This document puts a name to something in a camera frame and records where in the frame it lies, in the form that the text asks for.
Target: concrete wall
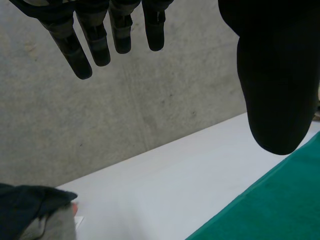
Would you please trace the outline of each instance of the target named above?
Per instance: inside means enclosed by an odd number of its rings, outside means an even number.
[[[132,50],[73,74],[49,33],[0,1],[0,182],[58,186],[245,112],[238,37],[216,0],[175,0],[165,47],[148,48],[141,5]]]

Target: green cloth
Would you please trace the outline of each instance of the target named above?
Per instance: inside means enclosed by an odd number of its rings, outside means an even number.
[[[187,240],[320,240],[320,132]]]

